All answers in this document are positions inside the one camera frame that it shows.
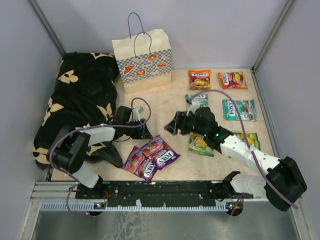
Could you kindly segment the teal Fox's candy packet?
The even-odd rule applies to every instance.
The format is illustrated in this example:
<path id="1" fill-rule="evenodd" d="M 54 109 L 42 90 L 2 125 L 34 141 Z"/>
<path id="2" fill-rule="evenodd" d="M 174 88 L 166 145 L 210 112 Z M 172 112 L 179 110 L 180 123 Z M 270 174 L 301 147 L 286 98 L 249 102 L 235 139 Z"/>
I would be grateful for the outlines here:
<path id="1" fill-rule="evenodd" d="M 242 121 L 253 121 L 257 120 L 257 110 L 255 100 L 235 100 L 235 105 L 229 99 L 222 100 L 224 119 L 227 121 L 238 121 L 239 111 L 240 118 Z"/>

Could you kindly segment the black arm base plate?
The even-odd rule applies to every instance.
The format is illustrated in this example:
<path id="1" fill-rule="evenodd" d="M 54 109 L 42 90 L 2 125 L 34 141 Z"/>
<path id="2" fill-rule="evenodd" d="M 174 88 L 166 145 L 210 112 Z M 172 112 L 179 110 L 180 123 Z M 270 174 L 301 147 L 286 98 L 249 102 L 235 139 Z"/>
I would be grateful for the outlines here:
<path id="1" fill-rule="evenodd" d="M 238 194 L 225 181 L 104 181 L 102 192 L 82 185 L 75 191 L 77 200 L 106 200 L 109 207 L 214 207 L 216 201 Z"/>

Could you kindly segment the purple snack packet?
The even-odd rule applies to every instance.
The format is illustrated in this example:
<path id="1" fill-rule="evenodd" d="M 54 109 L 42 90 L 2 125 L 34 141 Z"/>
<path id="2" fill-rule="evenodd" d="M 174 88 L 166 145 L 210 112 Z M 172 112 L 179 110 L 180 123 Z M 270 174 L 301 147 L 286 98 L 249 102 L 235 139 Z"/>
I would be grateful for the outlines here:
<path id="1" fill-rule="evenodd" d="M 137 146 L 132 148 L 128 158 L 122 166 L 122 169 L 142 178 L 148 184 L 152 181 L 158 170 L 156 165 L 146 157 Z"/>

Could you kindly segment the black floral plush blanket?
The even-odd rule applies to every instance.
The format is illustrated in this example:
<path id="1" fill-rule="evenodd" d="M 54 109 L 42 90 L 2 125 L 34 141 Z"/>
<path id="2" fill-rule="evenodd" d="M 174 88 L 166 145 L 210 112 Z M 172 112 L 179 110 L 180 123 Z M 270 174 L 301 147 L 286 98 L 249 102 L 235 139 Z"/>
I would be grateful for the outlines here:
<path id="1" fill-rule="evenodd" d="M 46 169 L 47 153 L 62 127 L 111 124 L 116 113 L 119 69 L 112 53 L 67 53 L 63 56 L 44 119 L 33 140 L 36 165 Z"/>

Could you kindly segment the blue checkered paper bag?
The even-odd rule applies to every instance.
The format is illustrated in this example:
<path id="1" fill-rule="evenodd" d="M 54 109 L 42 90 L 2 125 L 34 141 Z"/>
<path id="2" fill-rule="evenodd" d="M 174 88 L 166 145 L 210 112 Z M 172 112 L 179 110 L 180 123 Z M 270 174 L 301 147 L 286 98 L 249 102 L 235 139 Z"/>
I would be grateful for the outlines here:
<path id="1" fill-rule="evenodd" d="M 139 15 L 140 32 L 112 40 L 114 56 L 127 94 L 168 85 L 172 81 L 172 48 L 163 29 L 145 31 Z"/>

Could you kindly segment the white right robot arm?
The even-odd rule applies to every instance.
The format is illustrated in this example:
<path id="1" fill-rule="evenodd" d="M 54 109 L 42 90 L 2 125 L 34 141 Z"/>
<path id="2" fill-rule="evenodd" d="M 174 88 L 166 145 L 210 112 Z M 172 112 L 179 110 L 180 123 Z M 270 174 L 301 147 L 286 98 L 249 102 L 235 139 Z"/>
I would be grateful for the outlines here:
<path id="1" fill-rule="evenodd" d="M 211 149 L 241 161 L 246 167 L 256 171 L 265 181 L 263 188 L 267 199 L 280 211 L 295 208 L 295 202 L 308 188 L 293 158 L 269 155 L 251 146 L 248 141 L 241 140 L 217 123 L 209 107 L 200 107 L 195 111 L 177 111 L 164 129 L 172 135 L 202 135 Z"/>

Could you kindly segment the orange Fox's candy packet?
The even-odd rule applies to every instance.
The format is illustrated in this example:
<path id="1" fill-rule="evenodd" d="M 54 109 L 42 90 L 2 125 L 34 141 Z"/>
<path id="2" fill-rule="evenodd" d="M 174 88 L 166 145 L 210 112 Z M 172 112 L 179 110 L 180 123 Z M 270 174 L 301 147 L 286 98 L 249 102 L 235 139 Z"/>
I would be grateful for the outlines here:
<path id="1" fill-rule="evenodd" d="M 247 88 L 243 71 L 219 72 L 218 77 L 223 89 L 230 90 Z"/>

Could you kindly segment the green snack packet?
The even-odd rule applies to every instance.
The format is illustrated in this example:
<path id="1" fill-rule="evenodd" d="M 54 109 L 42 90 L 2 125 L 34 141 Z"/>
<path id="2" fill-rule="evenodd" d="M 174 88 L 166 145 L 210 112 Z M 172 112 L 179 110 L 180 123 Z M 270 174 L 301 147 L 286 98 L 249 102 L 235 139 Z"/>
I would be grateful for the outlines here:
<path id="1" fill-rule="evenodd" d="M 214 151 L 207 146 L 206 142 L 204 141 L 204 137 L 197 133 L 190 133 L 187 149 L 199 155 L 208 157 L 214 156 Z"/>

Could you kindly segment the orange striped snack packet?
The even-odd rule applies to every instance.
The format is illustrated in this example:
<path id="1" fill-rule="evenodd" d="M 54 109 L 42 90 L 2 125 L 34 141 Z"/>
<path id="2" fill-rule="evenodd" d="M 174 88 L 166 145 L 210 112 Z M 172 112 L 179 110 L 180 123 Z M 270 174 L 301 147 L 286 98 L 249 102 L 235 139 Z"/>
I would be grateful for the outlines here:
<path id="1" fill-rule="evenodd" d="M 211 89 L 211 70 L 189 70 L 188 86 L 190 90 Z"/>

